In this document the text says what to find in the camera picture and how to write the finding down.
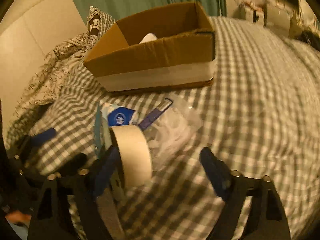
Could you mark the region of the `white plush item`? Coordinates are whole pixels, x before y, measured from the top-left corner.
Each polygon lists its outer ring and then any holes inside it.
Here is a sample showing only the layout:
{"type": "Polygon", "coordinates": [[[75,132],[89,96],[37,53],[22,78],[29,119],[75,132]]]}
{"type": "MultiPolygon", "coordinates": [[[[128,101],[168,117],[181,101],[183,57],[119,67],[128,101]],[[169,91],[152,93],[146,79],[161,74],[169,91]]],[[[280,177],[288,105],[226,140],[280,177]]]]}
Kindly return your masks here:
{"type": "Polygon", "coordinates": [[[139,44],[143,44],[146,42],[151,42],[157,40],[157,36],[153,33],[148,33],[140,42],[139,44]]]}

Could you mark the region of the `grey checkered bed cover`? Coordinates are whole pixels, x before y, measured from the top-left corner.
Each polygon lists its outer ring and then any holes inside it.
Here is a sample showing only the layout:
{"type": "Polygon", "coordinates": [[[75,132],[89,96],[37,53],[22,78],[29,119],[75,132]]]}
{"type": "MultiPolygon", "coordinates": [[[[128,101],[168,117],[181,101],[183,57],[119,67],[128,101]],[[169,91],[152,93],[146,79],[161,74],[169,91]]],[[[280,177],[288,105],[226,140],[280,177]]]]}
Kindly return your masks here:
{"type": "MultiPolygon", "coordinates": [[[[270,176],[292,239],[319,221],[319,52],[306,43],[233,18],[214,17],[217,70],[210,87],[180,90],[203,125],[145,185],[131,189],[118,214],[129,239],[204,239],[223,206],[199,162],[201,148],[248,177],[270,176]]],[[[114,97],[74,64],[57,99],[30,118],[12,120],[5,144],[53,126],[57,136],[30,164],[47,174],[75,152],[94,160],[100,100],[145,116],[164,94],[114,97]]]]}

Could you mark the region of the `floral checkered pillow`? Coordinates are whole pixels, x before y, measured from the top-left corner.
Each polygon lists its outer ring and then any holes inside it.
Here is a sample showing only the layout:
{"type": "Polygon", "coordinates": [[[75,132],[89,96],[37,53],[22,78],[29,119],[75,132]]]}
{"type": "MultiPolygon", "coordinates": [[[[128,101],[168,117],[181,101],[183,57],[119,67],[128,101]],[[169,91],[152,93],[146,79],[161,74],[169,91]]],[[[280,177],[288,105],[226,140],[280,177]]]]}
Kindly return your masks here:
{"type": "Polygon", "coordinates": [[[89,7],[89,15],[87,16],[89,36],[96,36],[97,39],[100,39],[115,22],[116,20],[110,14],[97,7],[89,7]]]}

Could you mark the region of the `teal blister card pack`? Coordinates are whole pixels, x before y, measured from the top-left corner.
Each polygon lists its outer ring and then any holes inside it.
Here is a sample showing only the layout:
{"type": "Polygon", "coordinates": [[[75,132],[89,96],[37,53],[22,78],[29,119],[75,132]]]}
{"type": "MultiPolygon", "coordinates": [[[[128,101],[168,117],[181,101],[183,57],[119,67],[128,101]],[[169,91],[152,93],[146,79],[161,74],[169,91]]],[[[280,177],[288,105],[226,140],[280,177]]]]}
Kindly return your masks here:
{"type": "Polygon", "coordinates": [[[93,126],[94,151],[98,159],[105,155],[105,152],[112,145],[110,127],[107,120],[106,111],[102,104],[97,104],[95,122],[93,126]]]}

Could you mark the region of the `beige tape roll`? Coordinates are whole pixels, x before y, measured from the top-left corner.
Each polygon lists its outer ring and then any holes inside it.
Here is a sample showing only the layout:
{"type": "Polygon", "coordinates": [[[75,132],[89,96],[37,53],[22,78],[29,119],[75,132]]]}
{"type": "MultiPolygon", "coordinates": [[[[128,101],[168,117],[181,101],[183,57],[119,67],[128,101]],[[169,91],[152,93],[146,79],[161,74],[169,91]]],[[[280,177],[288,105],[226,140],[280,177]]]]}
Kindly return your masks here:
{"type": "Polygon", "coordinates": [[[113,126],[121,157],[124,187],[126,189],[144,184],[152,177],[152,160],[143,132],[136,125],[113,126]]]}

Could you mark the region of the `brown cardboard box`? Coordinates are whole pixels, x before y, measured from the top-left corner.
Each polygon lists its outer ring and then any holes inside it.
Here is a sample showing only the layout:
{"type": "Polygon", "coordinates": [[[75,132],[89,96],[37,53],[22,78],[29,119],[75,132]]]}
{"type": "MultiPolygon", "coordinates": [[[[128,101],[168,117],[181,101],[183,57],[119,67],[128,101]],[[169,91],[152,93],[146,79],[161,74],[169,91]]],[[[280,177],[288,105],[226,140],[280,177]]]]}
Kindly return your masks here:
{"type": "Polygon", "coordinates": [[[208,86],[215,64],[215,31],[199,2],[173,3],[118,20],[84,61],[111,93],[208,86]],[[157,40],[139,44],[148,33],[157,40]]]}

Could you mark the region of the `blue white tissue pack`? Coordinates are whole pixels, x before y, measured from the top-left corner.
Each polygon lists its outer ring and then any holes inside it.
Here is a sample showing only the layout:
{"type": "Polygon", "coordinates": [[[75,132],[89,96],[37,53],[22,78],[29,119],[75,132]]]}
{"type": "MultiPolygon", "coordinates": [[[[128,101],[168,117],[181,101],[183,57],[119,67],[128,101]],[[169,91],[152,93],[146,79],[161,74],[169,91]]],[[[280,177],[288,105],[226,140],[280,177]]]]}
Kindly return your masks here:
{"type": "Polygon", "coordinates": [[[135,125],[139,119],[137,111],[107,102],[102,105],[101,113],[110,127],[135,125]]]}

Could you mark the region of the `clear jar with blue label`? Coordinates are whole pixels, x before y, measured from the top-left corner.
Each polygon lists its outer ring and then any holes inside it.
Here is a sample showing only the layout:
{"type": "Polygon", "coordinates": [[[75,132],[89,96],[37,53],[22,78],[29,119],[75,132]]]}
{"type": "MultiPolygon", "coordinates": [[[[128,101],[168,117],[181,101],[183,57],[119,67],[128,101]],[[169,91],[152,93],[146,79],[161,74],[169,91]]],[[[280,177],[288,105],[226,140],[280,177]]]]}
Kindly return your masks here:
{"type": "Polygon", "coordinates": [[[139,123],[157,165],[182,149],[201,128],[202,119],[193,106],[176,94],[170,94],[139,123]]]}

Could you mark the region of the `small grey refrigerator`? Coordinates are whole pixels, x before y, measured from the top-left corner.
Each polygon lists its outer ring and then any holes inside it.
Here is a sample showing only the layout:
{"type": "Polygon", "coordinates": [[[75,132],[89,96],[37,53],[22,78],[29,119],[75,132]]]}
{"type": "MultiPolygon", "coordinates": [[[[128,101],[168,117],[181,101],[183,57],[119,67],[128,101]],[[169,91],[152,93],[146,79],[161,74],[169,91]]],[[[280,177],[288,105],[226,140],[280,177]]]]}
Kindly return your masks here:
{"type": "Polygon", "coordinates": [[[270,3],[266,5],[265,25],[277,35],[289,36],[292,15],[270,3]]]}

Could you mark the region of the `floral patterned duvet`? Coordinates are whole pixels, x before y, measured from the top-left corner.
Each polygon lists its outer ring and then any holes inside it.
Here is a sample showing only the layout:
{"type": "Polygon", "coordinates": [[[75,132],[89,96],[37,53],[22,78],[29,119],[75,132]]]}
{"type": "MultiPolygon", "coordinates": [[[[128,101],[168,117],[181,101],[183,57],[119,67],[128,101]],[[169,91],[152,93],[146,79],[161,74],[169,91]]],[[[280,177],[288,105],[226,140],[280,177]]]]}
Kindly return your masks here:
{"type": "Polygon", "coordinates": [[[74,64],[84,59],[97,40],[97,35],[83,33],[56,45],[46,55],[44,64],[24,89],[12,120],[19,120],[24,116],[30,118],[42,106],[53,103],[74,64]]]}

